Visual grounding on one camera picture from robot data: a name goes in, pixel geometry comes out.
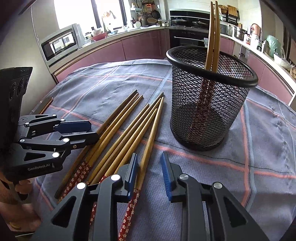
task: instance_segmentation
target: black oven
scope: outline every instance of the black oven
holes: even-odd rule
[[[170,47],[201,46],[206,47],[209,34],[192,30],[170,29]]]

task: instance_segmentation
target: cutting board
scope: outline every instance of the cutting board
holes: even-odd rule
[[[238,17],[236,7],[232,7],[232,6],[228,5],[228,14]]]

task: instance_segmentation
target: basket rim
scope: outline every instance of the basket rim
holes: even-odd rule
[[[180,69],[182,69],[182,70],[184,70],[184,71],[186,71],[188,73],[191,73],[193,75],[197,75],[197,76],[206,78],[208,80],[216,81],[216,82],[219,82],[219,83],[222,83],[222,84],[233,85],[233,86],[244,87],[244,88],[256,87],[258,85],[258,76],[257,76],[256,72],[253,69],[251,69],[246,63],[239,60],[238,58],[236,58],[236,57],[234,57],[234,56],[232,56],[230,54],[224,53],[222,51],[220,51],[220,55],[227,56],[227,57],[241,63],[245,68],[247,68],[253,74],[253,79],[250,79],[250,80],[239,79],[239,78],[230,77],[230,76],[220,74],[220,73],[215,73],[215,72],[212,72],[212,71],[209,71],[209,70],[205,70],[205,69],[193,66],[193,65],[188,64],[188,63],[184,63],[184,62],[182,62],[181,60],[175,58],[172,55],[172,53],[174,51],[179,50],[179,49],[186,49],[186,48],[207,50],[206,47],[201,47],[201,46],[178,46],[178,47],[174,47],[174,48],[169,49],[166,52],[166,57],[167,57],[168,61],[172,65],[174,65],[174,66],[176,66],[176,67],[178,67],[178,68],[180,68]]]

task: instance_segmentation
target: microwave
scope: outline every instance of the microwave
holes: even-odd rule
[[[47,36],[40,43],[43,59],[50,67],[59,59],[82,47],[85,39],[80,25],[75,23]]]

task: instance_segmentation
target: mesh pen holder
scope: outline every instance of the mesh pen holder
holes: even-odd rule
[[[256,73],[239,59],[220,52],[218,72],[205,70],[207,48],[180,46],[167,51],[173,65],[170,128],[183,146],[211,150],[222,141],[239,113]]]

